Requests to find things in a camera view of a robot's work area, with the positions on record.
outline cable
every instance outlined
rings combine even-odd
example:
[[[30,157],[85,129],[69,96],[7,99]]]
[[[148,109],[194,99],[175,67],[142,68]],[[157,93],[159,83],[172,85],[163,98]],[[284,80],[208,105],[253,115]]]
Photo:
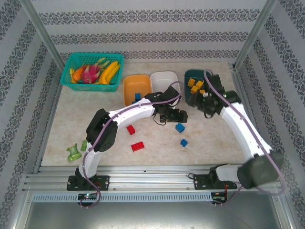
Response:
[[[187,175],[187,177],[189,178],[189,179],[191,179],[191,180],[194,180],[195,177],[196,176],[196,174],[195,173],[189,173],[188,175]]]
[[[97,205],[97,204],[100,202],[100,200],[101,200],[101,191],[100,191],[100,189],[99,189],[94,183],[92,183],[92,182],[90,181],[90,179],[87,177],[87,174],[86,174],[86,171],[85,171],[85,160],[86,160],[86,157],[87,157],[87,155],[89,154],[89,152],[91,152],[91,151],[95,148],[95,146],[97,145],[97,143],[99,142],[99,140],[100,140],[102,134],[104,133],[104,131],[105,131],[105,129],[107,128],[107,126],[109,125],[109,123],[110,123],[113,119],[115,119],[116,117],[118,117],[119,115],[121,115],[121,114],[123,114],[124,112],[129,111],[129,110],[131,110],[131,109],[134,109],[134,108],[137,108],[137,107],[140,107],[140,106],[145,106],[145,105],[166,104],[166,103],[170,103],[171,101],[175,101],[176,99],[179,99],[180,97],[182,97],[182,94],[183,94],[183,83],[180,82],[180,81],[175,81],[175,82],[171,83],[168,87],[172,86],[172,85],[175,84],[175,83],[179,83],[179,84],[182,85],[182,90],[181,90],[181,92],[180,92],[176,97],[174,97],[174,98],[172,98],[172,99],[169,99],[169,100],[166,100],[166,101],[153,102],[153,103],[150,102],[150,103],[143,103],[143,104],[140,103],[140,104],[135,104],[135,105],[133,105],[133,106],[126,107],[126,109],[121,110],[119,113],[115,114],[113,117],[111,117],[111,118],[106,122],[106,124],[104,125],[104,127],[103,127],[102,130],[100,131],[99,135],[98,135],[97,138],[95,139],[95,142],[93,143],[93,145],[91,146],[91,148],[89,148],[89,149],[87,150],[87,152],[85,153],[85,155],[84,155],[84,157],[83,157],[83,159],[82,159],[82,172],[83,172],[83,174],[84,174],[84,177],[85,177],[85,179],[89,182],[89,184],[91,184],[91,185],[96,189],[96,191],[98,192],[99,197],[98,197],[97,201],[95,201],[95,202],[94,202],[93,204],[91,204],[90,206],[84,206],[84,205],[82,205],[82,201],[84,200],[84,199],[82,199],[82,200],[80,201],[80,206],[81,206],[81,208],[86,208],[86,209],[92,208],[92,207],[94,207],[95,205]]]
[[[271,193],[272,196],[278,196],[281,195],[285,192],[285,178],[283,176],[283,174],[281,173],[280,169],[278,168],[278,166],[276,165],[276,163],[273,161],[273,159],[270,157],[270,155],[268,154],[268,152],[265,150],[265,148],[263,147],[261,141],[258,139],[258,137],[256,136],[256,134],[254,133],[253,129],[251,128],[249,122],[246,120],[246,118],[234,107],[230,104],[230,102],[228,100],[226,100],[211,84],[211,82],[209,81],[207,75],[206,75],[206,70],[203,71],[203,75],[204,75],[204,79],[206,80],[206,82],[208,83],[208,85],[210,86],[210,88],[214,91],[214,93],[222,100],[224,101],[230,108],[232,108],[232,110],[238,114],[238,116],[244,121],[244,123],[246,124],[246,126],[248,127],[249,131],[251,132],[252,136],[254,137],[256,143],[258,144],[258,146],[262,149],[263,153],[265,154],[265,156],[268,158],[268,160],[270,161],[270,163],[272,164],[272,166],[274,167],[274,169],[276,170],[276,172],[278,173],[278,176],[280,177],[281,183],[282,183],[282,189],[277,192],[277,193]]]
[[[224,198],[227,198],[228,197],[228,185],[227,184],[224,185],[224,192],[225,192]]]
[[[242,188],[243,188],[243,186],[241,185],[239,187],[239,189],[236,192],[233,193],[231,198],[229,198],[225,203],[223,203],[223,205],[227,205],[230,201],[232,201],[232,199],[234,199],[237,196],[237,194],[240,192],[240,190],[242,190]]]
[[[157,115],[157,114],[155,114],[155,115],[153,116],[154,122],[155,122],[156,124],[158,124],[158,125],[166,125],[166,120],[165,120],[164,124],[158,123],[158,122],[155,120],[156,115]]]
[[[175,104],[175,105],[170,105],[170,104],[168,104],[170,107],[175,107],[175,106],[177,106],[179,103],[181,102],[181,97],[179,97],[179,99],[178,99],[178,101],[177,101],[177,103]]]

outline patterned wallpaper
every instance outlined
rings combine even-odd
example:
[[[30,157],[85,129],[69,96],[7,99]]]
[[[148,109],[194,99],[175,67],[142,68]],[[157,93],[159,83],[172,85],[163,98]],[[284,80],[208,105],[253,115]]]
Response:
[[[127,62],[233,63],[265,0],[33,0],[63,60],[121,53]]]
[[[297,228],[305,228],[304,15],[304,2],[279,0],[239,69],[256,126],[285,156]]]
[[[1,1],[0,8],[0,229],[4,229],[24,175],[33,172],[61,73],[18,0]]]

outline plastic basket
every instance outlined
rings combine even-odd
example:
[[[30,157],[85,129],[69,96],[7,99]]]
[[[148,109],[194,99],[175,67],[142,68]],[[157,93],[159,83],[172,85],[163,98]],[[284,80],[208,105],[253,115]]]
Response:
[[[83,65],[95,64],[103,57],[106,57],[106,60],[109,60],[110,63],[118,61],[120,64],[120,69],[111,79],[110,85],[71,83],[70,68],[77,70]],[[123,66],[124,57],[121,54],[76,52],[71,54],[67,60],[65,68],[61,74],[61,84],[68,86],[75,91],[115,92],[118,89],[122,77]]]

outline carrot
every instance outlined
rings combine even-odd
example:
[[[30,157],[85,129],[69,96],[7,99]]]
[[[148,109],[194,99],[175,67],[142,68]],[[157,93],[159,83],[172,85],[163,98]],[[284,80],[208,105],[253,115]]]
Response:
[[[78,70],[75,71],[75,73],[73,74],[73,79],[78,82],[79,80],[81,80],[81,74],[84,71],[83,67],[80,67]]]

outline blue lego brick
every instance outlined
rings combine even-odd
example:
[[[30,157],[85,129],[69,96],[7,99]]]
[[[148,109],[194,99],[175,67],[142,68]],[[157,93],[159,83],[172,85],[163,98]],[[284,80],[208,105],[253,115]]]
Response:
[[[178,123],[176,125],[176,130],[181,134],[183,132],[183,130],[185,129],[185,127],[181,124],[181,123]]]
[[[183,147],[186,147],[187,146],[187,141],[185,139],[182,139],[180,144],[183,146]]]
[[[135,97],[135,100],[136,100],[136,101],[141,100],[141,94],[140,94],[140,93],[134,94],[134,97]]]

